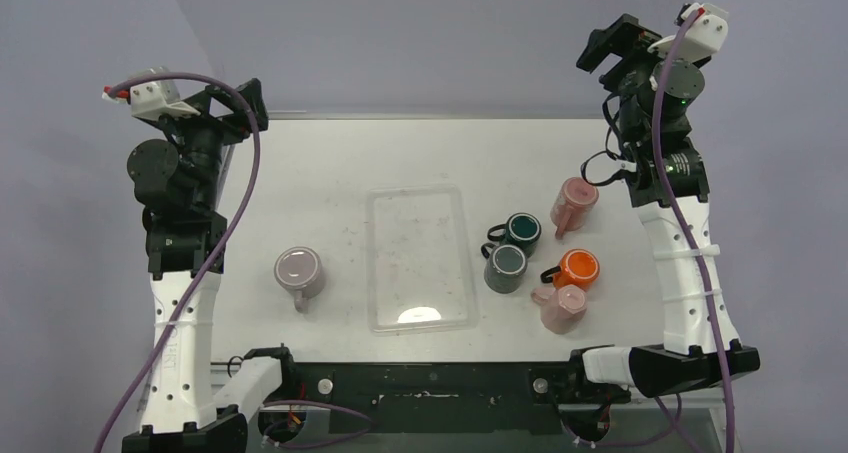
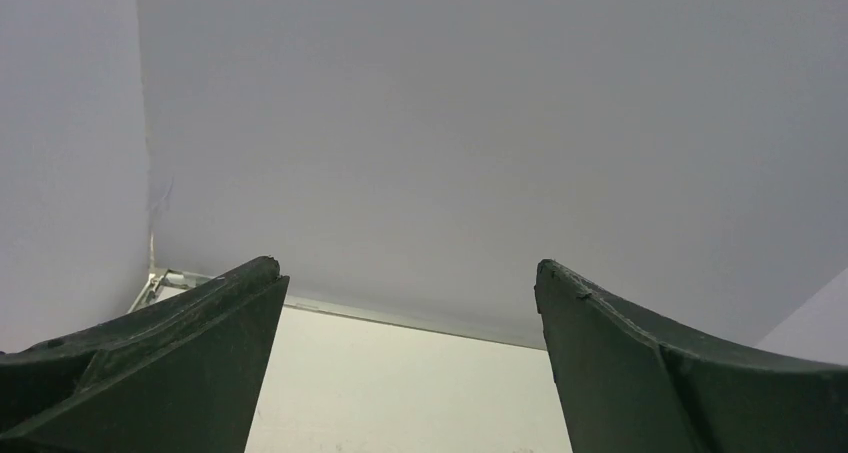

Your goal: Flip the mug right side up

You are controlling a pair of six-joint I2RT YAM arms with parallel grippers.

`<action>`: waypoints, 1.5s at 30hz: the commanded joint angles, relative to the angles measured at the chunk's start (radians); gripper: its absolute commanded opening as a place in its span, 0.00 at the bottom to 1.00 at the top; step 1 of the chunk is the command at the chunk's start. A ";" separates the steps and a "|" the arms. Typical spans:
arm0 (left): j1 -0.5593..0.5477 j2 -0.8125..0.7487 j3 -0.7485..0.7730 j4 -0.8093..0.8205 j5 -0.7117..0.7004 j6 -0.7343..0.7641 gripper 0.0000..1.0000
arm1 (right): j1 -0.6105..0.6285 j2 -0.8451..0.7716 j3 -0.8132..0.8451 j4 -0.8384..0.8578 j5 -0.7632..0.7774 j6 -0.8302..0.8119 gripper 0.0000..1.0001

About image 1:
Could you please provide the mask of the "lilac mug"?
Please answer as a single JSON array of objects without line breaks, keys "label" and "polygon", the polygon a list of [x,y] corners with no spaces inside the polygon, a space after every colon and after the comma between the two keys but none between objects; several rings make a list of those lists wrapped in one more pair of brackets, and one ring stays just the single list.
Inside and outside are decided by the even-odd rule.
[{"label": "lilac mug", "polygon": [[326,277],[318,253],[305,246],[284,251],[276,260],[273,273],[277,283],[292,297],[295,309],[308,312],[313,298],[325,288]]}]

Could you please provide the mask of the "pink ghost pattern mug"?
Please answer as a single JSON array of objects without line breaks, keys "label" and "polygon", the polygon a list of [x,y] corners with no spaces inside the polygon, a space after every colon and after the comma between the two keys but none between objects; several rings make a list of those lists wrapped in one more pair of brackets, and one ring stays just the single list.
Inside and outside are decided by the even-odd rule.
[{"label": "pink ghost pattern mug", "polygon": [[555,238],[561,240],[566,233],[582,228],[598,199],[598,188],[586,180],[572,177],[564,181],[550,210]]}]

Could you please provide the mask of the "dark green mug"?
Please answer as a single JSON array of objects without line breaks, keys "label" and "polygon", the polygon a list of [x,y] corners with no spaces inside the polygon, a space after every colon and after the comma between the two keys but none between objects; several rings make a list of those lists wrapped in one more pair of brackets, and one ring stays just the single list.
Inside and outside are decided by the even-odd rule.
[{"label": "dark green mug", "polygon": [[518,247],[527,257],[531,257],[541,237],[539,220],[525,212],[512,214],[504,223],[495,225],[487,231],[487,239],[495,244],[511,244]]}]

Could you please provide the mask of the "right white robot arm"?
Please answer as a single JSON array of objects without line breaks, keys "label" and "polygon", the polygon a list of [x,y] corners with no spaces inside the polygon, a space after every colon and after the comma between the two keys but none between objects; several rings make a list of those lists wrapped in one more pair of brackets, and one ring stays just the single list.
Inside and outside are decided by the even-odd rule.
[{"label": "right white robot arm", "polygon": [[652,248],[663,308],[663,339],[632,347],[577,350],[565,375],[568,394],[588,402],[605,384],[653,398],[729,385],[756,372],[761,358],[744,345],[725,306],[709,225],[709,183],[692,144],[688,108],[703,92],[703,67],[728,34],[727,13],[685,5],[678,31],[662,36],[629,14],[594,30],[577,65],[593,72],[616,64],[600,82],[616,110],[605,110],[619,152],[618,178]]}]

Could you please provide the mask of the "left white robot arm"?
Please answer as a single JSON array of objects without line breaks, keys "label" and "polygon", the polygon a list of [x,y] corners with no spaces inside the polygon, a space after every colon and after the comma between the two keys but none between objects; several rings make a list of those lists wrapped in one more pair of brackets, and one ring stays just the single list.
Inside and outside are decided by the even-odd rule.
[{"label": "left white robot arm", "polygon": [[147,270],[154,301],[153,350],[133,380],[147,402],[125,452],[242,452],[249,422],[265,397],[297,393],[299,378],[284,346],[245,355],[245,368],[220,392],[211,385],[213,312],[226,245],[241,214],[218,210],[227,150],[268,127],[262,84],[232,87],[212,78],[181,97],[176,72],[152,69],[106,90],[159,136],[127,159],[142,205]]}]

